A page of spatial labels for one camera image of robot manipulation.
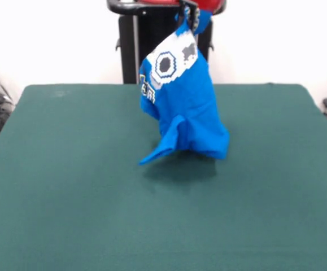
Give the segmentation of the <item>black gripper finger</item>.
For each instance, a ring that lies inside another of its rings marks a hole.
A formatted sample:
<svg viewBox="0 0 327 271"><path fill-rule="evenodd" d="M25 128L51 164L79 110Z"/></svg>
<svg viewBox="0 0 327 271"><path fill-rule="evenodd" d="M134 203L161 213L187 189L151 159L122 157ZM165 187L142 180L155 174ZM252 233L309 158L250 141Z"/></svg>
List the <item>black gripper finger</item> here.
<svg viewBox="0 0 327 271"><path fill-rule="evenodd" d="M200 9L198 6L191 6L190 9L190 29L196 30L199 26Z"/></svg>
<svg viewBox="0 0 327 271"><path fill-rule="evenodd" d="M178 22L182 23L184 20L186 20L188 23L191 23L191 16L192 16L192 1L179 0Z"/></svg>

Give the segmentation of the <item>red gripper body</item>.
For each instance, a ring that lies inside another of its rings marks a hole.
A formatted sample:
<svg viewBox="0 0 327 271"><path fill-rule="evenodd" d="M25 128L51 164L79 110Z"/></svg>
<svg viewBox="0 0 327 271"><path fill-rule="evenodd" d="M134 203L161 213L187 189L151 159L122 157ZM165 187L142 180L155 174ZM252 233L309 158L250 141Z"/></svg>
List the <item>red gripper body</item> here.
<svg viewBox="0 0 327 271"><path fill-rule="evenodd" d="M201 10L211 14L220 14L225 11L227 0L196 0L195 2Z"/></svg>

